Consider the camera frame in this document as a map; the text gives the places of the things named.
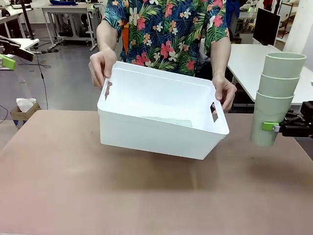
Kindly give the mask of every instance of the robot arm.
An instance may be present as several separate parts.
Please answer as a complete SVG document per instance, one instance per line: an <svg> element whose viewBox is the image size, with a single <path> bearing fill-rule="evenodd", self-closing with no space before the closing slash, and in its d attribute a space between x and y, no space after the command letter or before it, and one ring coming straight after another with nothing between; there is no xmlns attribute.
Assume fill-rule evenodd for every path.
<svg viewBox="0 0 313 235"><path fill-rule="evenodd" d="M11 70L15 69L16 62L5 56L8 54L16 55L28 61L33 61L34 54L27 50L21 49L20 47L21 44L6 37L0 36L0 65Z"/></svg>
<svg viewBox="0 0 313 235"><path fill-rule="evenodd" d="M275 131L286 137L313 138L313 101L303 102L301 114L289 110L281 123L263 122L264 131Z"/></svg>

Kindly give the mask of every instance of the storage box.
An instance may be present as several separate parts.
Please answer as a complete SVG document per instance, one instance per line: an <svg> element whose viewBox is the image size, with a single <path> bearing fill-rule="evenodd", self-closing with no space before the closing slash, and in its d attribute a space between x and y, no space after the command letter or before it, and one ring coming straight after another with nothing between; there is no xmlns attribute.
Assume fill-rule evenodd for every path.
<svg viewBox="0 0 313 235"><path fill-rule="evenodd" d="M102 144L202 160L229 133L209 80L117 62L110 81L98 101Z"/></svg>
<svg viewBox="0 0 313 235"><path fill-rule="evenodd" d="M37 110L41 110L38 102L36 102L26 113L23 113L19 107L16 106L11 110L10 114L16 127L21 128Z"/></svg>

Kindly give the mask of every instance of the floral shirt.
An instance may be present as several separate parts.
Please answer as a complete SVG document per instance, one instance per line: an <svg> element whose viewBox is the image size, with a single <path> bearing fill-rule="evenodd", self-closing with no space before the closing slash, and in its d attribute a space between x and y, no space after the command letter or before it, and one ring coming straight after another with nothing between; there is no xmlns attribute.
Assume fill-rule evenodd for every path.
<svg viewBox="0 0 313 235"><path fill-rule="evenodd" d="M106 20L121 35L129 23L126 62L194 75L202 32L205 48L228 36L226 0L108 0Z"/></svg>

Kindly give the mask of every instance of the light green cup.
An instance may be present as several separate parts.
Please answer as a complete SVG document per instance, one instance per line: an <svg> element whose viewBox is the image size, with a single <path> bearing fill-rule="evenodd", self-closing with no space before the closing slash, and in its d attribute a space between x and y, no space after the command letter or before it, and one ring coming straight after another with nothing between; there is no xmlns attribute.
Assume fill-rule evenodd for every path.
<svg viewBox="0 0 313 235"><path fill-rule="evenodd" d="M299 77L290 79L275 78L262 74L259 85L259 93L278 98L290 97L293 96L298 81Z"/></svg>
<svg viewBox="0 0 313 235"><path fill-rule="evenodd" d="M275 98L256 94L250 140L258 146L272 146L277 132L262 130L263 122L282 122L291 106L293 96Z"/></svg>
<svg viewBox="0 0 313 235"><path fill-rule="evenodd" d="M265 57L263 74L276 78L297 78L300 76L305 60L305 55L297 53L269 53Z"/></svg>

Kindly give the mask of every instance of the cardboard box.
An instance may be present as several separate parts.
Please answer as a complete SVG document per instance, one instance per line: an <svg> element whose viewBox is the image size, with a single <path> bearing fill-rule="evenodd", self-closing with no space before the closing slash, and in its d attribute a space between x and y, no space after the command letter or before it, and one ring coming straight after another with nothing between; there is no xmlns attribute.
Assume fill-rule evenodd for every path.
<svg viewBox="0 0 313 235"><path fill-rule="evenodd" d="M11 110L10 114L16 127L21 128L37 110L41 110L38 102L36 102L26 113L22 113L19 107L16 106Z"/></svg>

